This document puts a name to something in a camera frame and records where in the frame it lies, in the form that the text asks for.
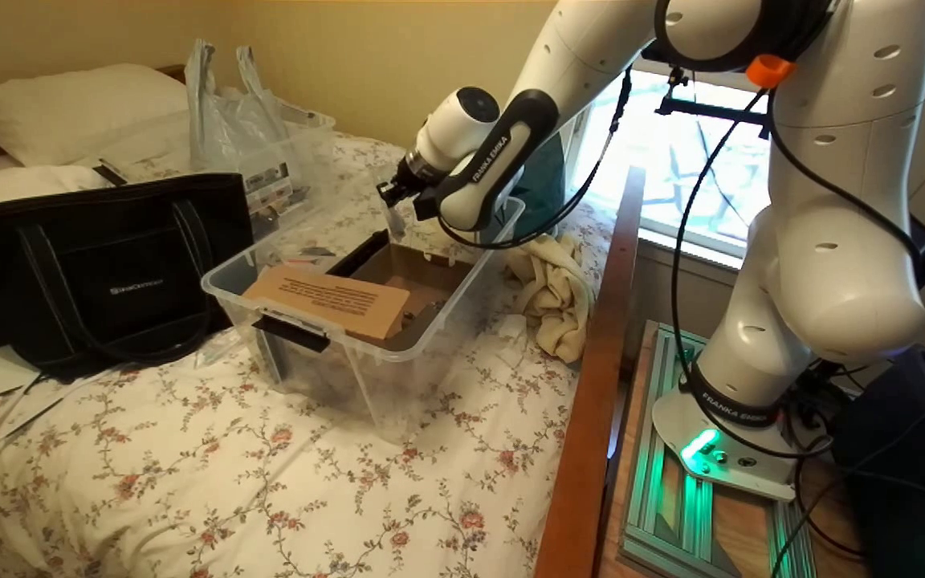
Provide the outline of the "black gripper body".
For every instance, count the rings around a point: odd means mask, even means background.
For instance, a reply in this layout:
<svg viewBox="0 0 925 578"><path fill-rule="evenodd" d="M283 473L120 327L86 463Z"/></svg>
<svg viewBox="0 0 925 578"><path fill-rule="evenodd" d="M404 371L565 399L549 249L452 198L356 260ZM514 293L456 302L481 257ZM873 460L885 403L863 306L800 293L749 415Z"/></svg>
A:
<svg viewBox="0 0 925 578"><path fill-rule="evenodd" d="M434 171L417 158L402 158L396 173L375 186L378 198L396 209L402 198L425 193L434 183Z"/></svg>

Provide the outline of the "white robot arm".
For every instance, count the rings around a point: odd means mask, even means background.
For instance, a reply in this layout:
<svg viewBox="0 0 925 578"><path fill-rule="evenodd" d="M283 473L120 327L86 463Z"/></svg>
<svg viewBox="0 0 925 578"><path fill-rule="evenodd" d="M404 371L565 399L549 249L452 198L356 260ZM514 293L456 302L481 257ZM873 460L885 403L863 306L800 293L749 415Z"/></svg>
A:
<svg viewBox="0 0 925 578"><path fill-rule="evenodd" d="M766 95L766 209L685 394L766 427L809 360L908 346L925 321L908 238L925 0L559 0L509 95L447 95L378 197L484 229L532 150L642 54L737 69Z"/></svg>

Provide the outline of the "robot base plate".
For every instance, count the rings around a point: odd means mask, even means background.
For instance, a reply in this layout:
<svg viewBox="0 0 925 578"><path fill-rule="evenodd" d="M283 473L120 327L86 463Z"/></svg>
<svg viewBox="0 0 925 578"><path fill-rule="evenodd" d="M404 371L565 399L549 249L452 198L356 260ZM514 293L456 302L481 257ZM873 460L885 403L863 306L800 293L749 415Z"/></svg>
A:
<svg viewBox="0 0 925 578"><path fill-rule="evenodd" d="M648 578L820 578L793 465L737 447L680 394L704 346L645 323L624 431L609 551Z"/></svg>

